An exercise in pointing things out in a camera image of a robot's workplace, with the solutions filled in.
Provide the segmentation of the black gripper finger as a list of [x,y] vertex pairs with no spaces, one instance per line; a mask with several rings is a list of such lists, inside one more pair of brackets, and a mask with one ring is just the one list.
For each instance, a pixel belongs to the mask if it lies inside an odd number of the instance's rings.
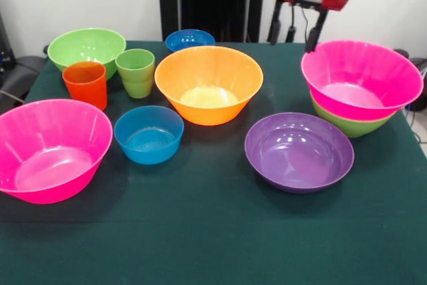
[[270,23],[270,30],[268,33],[268,43],[271,45],[275,45],[278,42],[278,37],[280,34],[281,21],[280,21],[280,13],[283,5],[283,1],[276,0],[272,20]]
[[319,10],[318,20],[316,21],[315,26],[311,29],[308,35],[308,40],[306,41],[306,45],[305,45],[306,53],[311,53],[316,50],[316,46],[318,44],[320,34],[322,32],[327,15],[328,15],[328,10],[325,10],[325,9]]

